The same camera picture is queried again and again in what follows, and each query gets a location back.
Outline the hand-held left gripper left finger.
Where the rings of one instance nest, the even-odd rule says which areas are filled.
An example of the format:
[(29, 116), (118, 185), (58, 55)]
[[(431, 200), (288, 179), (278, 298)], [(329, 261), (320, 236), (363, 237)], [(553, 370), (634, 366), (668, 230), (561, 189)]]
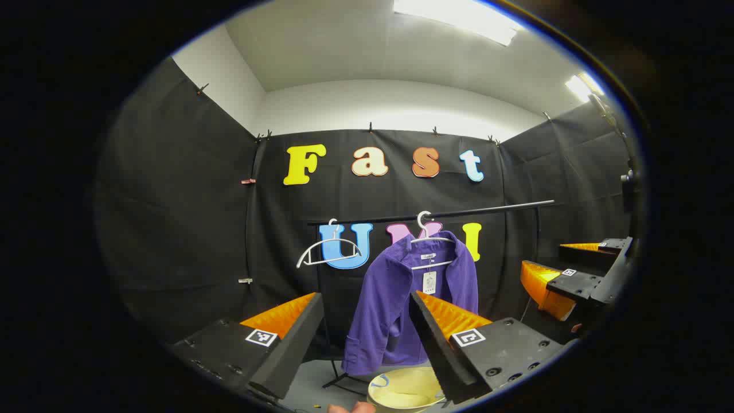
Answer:
[(324, 313), (322, 294), (309, 293), (244, 321), (219, 319), (171, 350), (231, 392), (283, 399)]

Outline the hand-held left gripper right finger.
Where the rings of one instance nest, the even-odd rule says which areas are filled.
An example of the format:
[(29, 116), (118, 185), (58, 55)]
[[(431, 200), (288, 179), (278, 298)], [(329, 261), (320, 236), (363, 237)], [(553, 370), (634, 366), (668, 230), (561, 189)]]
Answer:
[(411, 292), (409, 315), (455, 404), (509, 391), (565, 353), (565, 345), (513, 317), (491, 322), (420, 291)]

